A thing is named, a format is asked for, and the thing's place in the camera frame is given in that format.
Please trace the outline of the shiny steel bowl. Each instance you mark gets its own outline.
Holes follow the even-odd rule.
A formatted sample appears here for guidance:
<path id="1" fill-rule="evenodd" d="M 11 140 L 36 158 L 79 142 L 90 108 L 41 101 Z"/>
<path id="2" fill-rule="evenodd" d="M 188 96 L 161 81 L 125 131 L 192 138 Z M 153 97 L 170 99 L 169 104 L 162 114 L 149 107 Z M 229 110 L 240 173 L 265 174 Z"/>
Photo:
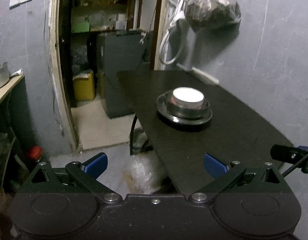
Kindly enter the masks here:
<path id="1" fill-rule="evenodd" d="M 201 108 L 198 109 L 185 108 L 183 106 L 177 105 L 176 103 L 172 102 L 171 90 L 167 91 L 164 94 L 164 103 L 170 114 L 182 119 L 189 119 L 189 120 L 202 119 L 212 114 L 212 109 L 207 99 L 203 100 L 203 105 Z"/>

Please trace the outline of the small steel container white lid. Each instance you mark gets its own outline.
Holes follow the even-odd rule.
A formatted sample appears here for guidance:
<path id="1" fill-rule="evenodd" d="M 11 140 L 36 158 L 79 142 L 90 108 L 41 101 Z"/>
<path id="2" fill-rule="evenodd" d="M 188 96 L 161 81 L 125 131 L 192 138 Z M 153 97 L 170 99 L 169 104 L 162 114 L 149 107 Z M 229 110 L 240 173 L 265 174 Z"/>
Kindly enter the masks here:
<path id="1" fill-rule="evenodd" d="M 199 109 L 204 102 L 204 95 L 197 89 L 178 87 L 172 91 L 172 102 L 180 107 Z"/>

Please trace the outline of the steel plate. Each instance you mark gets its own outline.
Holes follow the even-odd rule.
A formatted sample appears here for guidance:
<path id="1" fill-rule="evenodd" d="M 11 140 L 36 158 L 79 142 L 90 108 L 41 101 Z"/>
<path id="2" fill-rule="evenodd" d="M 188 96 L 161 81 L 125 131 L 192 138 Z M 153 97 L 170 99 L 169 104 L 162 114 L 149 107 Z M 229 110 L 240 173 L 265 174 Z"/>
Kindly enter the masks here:
<path id="1" fill-rule="evenodd" d="M 189 119 L 182 119 L 178 118 L 176 116 L 173 116 L 169 113 L 169 111 L 166 108 L 166 105 L 164 103 L 164 94 L 160 95 L 156 100 L 156 107 L 159 114 L 167 118 L 169 121 L 178 124 L 178 125 L 204 125 L 207 122 L 211 120 L 213 117 L 213 111 L 212 114 L 206 116 L 202 119 L 195 119 L 195 120 L 189 120 Z"/>

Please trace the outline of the crumpled clear plastic bag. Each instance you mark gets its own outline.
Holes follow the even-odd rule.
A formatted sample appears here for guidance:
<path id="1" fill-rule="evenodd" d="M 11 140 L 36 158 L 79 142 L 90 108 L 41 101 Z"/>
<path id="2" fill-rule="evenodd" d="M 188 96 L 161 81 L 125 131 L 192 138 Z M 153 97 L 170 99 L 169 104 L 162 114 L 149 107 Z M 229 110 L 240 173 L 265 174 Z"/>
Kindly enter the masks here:
<path id="1" fill-rule="evenodd" d="M 122 173 L 130 192 L 136 194 L 153 194 L 168 176 L 155 151 L 130 156 Z"/>

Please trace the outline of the red capped dark bottle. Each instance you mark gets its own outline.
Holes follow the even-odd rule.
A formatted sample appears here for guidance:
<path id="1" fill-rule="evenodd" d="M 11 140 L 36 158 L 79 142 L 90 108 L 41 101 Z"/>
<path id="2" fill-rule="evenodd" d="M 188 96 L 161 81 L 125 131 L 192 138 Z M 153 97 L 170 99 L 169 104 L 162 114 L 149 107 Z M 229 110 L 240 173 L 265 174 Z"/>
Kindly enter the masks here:
<path id="1" fill-rule="evenodd" d="M 38 162 L 42 158 L 43 149 L 39 146 L 33 146 L 27 155 L 31 160 Z"/>

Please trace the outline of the yellow jerrycan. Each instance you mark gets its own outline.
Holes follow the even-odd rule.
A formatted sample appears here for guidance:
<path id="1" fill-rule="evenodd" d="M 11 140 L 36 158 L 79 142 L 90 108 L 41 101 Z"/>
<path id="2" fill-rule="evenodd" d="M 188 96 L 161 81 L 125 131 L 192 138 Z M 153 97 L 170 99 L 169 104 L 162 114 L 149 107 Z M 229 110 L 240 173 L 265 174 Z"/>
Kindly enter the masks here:
<path id="1" fill-rule="evenodd" d="M 95 98 L 93 71 L 85 71 L 73 77 L 74 95 L 77 101 L 91 101 Z"/>

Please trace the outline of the beige side shelf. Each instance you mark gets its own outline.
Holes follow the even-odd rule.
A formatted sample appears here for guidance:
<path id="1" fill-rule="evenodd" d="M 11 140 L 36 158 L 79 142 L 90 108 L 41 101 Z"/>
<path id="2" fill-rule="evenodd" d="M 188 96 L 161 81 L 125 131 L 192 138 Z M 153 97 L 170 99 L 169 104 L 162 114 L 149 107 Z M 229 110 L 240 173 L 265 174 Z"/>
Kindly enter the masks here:
<path id="1" fill-rule="evenodd" d="M 0 88 L 0 104 L 22 79 L 24 79 L 23 74 L 11 77 L 10 80 Z"/>

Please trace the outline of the dark grey cabinet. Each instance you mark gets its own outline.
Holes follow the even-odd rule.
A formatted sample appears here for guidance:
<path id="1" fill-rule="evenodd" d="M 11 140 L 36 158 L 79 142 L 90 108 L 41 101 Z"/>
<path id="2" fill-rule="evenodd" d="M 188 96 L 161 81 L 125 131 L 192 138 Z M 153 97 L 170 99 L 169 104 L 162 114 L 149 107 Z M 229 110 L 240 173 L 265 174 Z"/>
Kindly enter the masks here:
<path id="1" fill-rule="evenodd" d="M 152 34 L 141 31 L 116 31 L 98 35 L 97 60 L 105 88 L 106 114 L 110 119 L 132 114 L 120 90 L 117 73 L 147 71 Z"/>

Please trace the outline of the aluminium pot on shelf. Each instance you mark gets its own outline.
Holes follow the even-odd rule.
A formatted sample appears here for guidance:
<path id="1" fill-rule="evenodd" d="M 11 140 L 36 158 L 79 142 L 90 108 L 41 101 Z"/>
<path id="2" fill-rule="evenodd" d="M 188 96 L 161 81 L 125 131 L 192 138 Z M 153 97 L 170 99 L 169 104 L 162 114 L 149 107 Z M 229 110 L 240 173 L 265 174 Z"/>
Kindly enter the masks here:
<path id="1" fill-rule="evenodd" d="M 3 87 L 10 78 L 10 73 L 8 70 L 8 62 L 0 64 L 0 88 Z"/>

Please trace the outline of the green box on shelf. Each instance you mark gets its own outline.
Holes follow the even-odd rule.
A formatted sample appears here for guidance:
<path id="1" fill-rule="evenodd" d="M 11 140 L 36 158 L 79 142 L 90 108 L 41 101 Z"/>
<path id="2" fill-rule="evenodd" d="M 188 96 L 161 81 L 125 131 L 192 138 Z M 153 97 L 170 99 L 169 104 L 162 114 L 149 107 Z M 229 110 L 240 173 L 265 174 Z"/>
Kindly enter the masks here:
<path id="1" fill-rule="evenodd" d="M 88 22 L 82 22 L 72 25 L 72 33 L 88 33 L 90 30 L 90 24 Z"/>

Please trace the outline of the plastic bag of dark material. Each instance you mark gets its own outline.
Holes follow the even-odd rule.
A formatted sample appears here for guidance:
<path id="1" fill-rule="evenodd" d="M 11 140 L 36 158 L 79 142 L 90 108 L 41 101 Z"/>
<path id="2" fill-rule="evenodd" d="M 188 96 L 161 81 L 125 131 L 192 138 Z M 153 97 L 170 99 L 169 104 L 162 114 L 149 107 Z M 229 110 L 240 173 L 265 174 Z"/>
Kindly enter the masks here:
<path id="1" fill-rule="evenodd" d="M 237 0 L 189 0 L 185 19 L 193 29 L 219 29 L 241 22 Z"/>

